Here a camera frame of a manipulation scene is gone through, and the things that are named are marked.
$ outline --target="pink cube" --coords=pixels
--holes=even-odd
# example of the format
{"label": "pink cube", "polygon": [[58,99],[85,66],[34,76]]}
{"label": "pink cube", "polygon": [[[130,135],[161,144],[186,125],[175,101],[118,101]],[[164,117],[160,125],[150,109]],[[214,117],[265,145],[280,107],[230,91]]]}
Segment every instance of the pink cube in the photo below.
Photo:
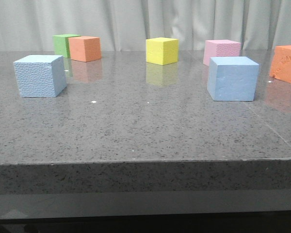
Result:
{"label": "pink cube", "polygon": [[206,40],[204,64],[209,66],[211,57],[238,57],[241,43],[232,40]]}

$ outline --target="yellow cube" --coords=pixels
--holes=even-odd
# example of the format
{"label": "yellow cube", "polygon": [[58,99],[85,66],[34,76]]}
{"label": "yellow cube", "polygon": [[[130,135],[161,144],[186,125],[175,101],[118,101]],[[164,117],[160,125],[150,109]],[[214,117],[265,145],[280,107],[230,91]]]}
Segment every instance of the yellow cube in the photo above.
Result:
{"label": "yellow cube", "polygon": [[146,40],[146,61],[166,65],[178,61],[179,40],[153,38]]}

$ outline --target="dark floor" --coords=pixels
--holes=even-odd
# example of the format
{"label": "dark floor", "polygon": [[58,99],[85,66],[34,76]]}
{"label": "dark floor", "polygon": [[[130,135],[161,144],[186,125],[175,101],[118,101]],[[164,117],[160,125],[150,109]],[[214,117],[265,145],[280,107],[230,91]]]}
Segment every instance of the dark floor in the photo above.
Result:
{"label": "dark floor", "polygon": [[0,233],[291,233],[291,211],[0,220]]}

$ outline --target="gray speckled countertop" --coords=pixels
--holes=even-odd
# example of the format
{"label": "gray speckled countertop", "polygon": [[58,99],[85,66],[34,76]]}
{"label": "gray speckled countertop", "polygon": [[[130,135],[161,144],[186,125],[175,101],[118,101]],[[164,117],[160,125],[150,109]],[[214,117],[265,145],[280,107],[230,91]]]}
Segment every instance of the gray speckled countertop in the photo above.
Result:
{"label": "gray speckled countertop", "polygon": [[291,84],[268,77],[271,51],[243,51],[253,102],[211,99],[203,51],[65,59],[58,97],[21,98],[13,61],[29,54],[0,52],[0,194],[291,188]]}

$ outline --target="green cube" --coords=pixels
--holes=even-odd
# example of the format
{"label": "green cube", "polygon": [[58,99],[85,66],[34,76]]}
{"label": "green cube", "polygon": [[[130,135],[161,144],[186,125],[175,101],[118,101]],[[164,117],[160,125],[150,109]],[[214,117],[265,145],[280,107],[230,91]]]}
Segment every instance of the green cube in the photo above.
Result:
{"label": "green cube", "polygon": [[66,58],[70,57],[70,49],[69,49],[69,40],[70,37],[76,37],[81,35],[75,34],[63,34],[63,35],[54,35],[53,43],[54,43],[54,52],[56,55],[62,55]]}

